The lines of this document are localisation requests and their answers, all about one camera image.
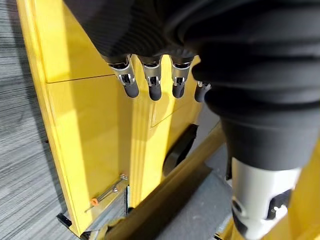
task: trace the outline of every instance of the gray carpet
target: gray carpet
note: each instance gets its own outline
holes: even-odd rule
[[[0,239],[78,239],[41,118],[15,0],[0,0]]]

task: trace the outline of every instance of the yellow wooden frame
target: yellow wooden frame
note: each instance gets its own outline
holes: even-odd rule
[[[196,81],[172,96],[171,62],[161,63],[161,100],[149,98],[137,57],[139,96],[131,99],[62,0],[17,0],[35,90],[63,195],[70,229],[80,236],[116,198],[89,212],[90,199],[129,176],[130,205],[161,181],[168,149],[197,119]]]

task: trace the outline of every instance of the yellow panel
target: yellow panel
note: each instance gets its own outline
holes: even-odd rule
[[[29,2],[46,82],[113,74],[62,0]]]
[[[37,97],[70,214],[80,236],[116,197],[85,213],[89,200],[129,174],[136,206],[161,181],[169,147],[201,104],[189,78],[182,99],[172,96],[171,63],[162,63],[162,98],[149,98],[142,67],[134,56],[140,94],[126,97],[80,25],[61,0],[18,0],[23,37]]]
[[[69,200],[81,232],[108,203],[85,213],[90,199],[124,171],[118,163],[117,85],[114,75],[47,85]]]

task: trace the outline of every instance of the robotic hand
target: robotic hand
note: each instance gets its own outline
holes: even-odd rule
[[[197,97],[221,118],[238,231],[260,239],[286,214],[309,161],[320,118],[320,4],[310,0],[65,0],[114,69],[139,93],[130,54],[149,95],[161,97],[161,55],[172,60],[172,93],[192,73]]]

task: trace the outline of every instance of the black rubber fingertip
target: black rubber fingertip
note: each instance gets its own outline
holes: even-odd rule
[[[199,87],[198,85],[195,88],[194,99],[198,103],[203,103],[205,101],[205,95],[207,90],[204,87]]]
[[[153,101],[158,101],[161,98],[161,85],[149,86],[149,96]]]
[[[139,95],[137,82],[134,82],[131,85],[124,86],[124,90],[125,90],[125,93],[128,95],[128,97],[130,98],[135,98],[136,96]]]
[[[172,86],[172,94],[176,99],[181,98],[185,92],[185,85]]]

